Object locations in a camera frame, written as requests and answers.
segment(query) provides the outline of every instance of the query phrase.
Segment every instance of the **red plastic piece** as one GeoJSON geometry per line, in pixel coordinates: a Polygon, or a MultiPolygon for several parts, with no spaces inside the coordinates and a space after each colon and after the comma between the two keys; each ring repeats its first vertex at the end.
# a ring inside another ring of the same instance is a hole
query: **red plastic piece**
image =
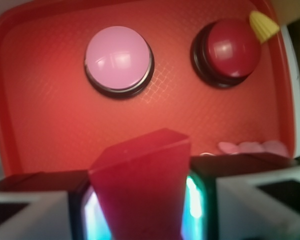
{"type": "Polygon", "coordinates": [[[89,170],[116,240],[178,240],[189,137],[162,129],[107,148],[89,170]]]}
{"type": "Polygon", "coordinates": [[[259,63],[261,45],[248,23],[240,19],[217,22],[207,40],[207,56],[215,70],[239,78],[251,74],[259,63]]]}
{"type": "Polygon", "coordinates": [[[161,128],[191,137],[191,155],[220,154],[218,143],[279,140],[293,155],[295,132],[287,57],[280,33],[261,46],[253,73],[233,89],[205,84],[190,61],[207,24],[272,19],[268,0],[33,1],[0,17],[0,156],[6,175],[87,169],[116,143],[161,128]],[[155,69],[128,100],[89,83],[84,55],[110,26],[144,37],[155,69]]]}

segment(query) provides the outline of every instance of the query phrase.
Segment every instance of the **red button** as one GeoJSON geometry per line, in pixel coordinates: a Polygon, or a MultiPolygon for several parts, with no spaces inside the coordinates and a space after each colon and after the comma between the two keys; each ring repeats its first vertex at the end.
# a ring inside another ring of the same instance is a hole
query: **red button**
{"type": "Polygon", "coordinates": [[[261,45],[251,29],[239,19],[217,22],[206,43],[207,57],[220,74],[239,78],[251,74],[261,55],[261,45]]]}

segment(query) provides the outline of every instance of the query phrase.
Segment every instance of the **green light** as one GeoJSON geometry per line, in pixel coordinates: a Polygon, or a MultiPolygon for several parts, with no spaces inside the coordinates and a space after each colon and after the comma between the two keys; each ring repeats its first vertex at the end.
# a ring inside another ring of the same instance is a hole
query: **green light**
{"type": "Polygon", "coordinates": [[[206,238],[205,196],[204,186],[199,188],[194,179],[188,176],[181,225],[181,235],[184,240],[204,240],[206,238]]]}

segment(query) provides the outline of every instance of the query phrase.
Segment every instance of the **button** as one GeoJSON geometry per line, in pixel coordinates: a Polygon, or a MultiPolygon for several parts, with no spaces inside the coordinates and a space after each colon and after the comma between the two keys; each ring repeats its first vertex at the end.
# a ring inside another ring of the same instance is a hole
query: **button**
{"type": "Polygon", "coordinates": [[[127,98],[139,94],[154,72],[154,56],[136,31],[111,26],[99,31],[88,44],[85,71],[102,94],[127,98]]]}
{"type": "Polygon", "coordinates": [[[256,68],[261,45],[240,19],[223,19],[204,27],[192,46],[192,61],[208,84],[228,88],[242,83],[256,68]]]}

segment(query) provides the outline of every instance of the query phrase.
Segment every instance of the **textured surface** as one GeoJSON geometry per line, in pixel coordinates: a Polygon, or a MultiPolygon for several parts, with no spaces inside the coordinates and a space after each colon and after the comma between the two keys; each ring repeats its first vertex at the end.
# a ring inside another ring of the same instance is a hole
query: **textured surface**
{"type": "Polygon", "coordinates": [[[85,169],[104,148],[165,127],[189,135],[193,155],[218,154],[222,141],[284,142],[267,44],[256,70],[232,89],[206,85],[191,66],[202,27],[245,20],[254,9],[247,0],[144,0],[16,24],[0,62],[21,171],[85,169]],[[141,34],[155,59],[150,84],[127,100],[100,95],[84,72],[90,39],[118,25],[141,34]]]}

